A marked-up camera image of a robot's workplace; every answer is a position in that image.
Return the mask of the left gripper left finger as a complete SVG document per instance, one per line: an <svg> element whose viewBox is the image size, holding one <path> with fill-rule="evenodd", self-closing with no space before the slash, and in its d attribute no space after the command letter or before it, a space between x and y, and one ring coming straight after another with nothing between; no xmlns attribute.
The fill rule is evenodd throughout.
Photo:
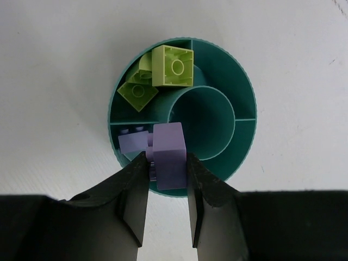
<svg viewBox="0 0 348 261"><path fill-rule="evenodd" d="M136 260L148 192L141 153L70 200L2 195L1 260Z"/></svg>

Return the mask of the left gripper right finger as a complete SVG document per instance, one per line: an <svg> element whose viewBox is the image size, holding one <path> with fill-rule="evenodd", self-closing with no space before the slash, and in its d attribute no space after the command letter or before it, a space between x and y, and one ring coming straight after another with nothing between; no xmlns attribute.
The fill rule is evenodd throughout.
<svg viewBox="0 0 348 261"><path fill-rule="evenodd" d="M187 156L199 260L347 260L347 192L239 192Z"/></svg>

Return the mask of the lilac square lego brick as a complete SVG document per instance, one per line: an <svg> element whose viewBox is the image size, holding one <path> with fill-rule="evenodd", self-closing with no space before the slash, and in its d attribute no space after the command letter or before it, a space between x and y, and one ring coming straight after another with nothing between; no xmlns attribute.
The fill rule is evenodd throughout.
<svg viewBox="0 0 348 261"><path fill-rule="evenodd" d="M144 151L148 146L148 134L149 132L143 127L121 129L118 136L121 153L127 154Z"/></svg>

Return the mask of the lime green lego brick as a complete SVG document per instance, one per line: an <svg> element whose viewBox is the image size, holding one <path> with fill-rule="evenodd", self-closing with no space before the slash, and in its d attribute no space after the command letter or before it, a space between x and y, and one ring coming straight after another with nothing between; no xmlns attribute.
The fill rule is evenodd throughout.
<svg viewBox="0 0 348 261"><path fill-rule="evenodd" d="M125 82L117 92L137 111L140 112L159 92L152 85Z"/></svg>

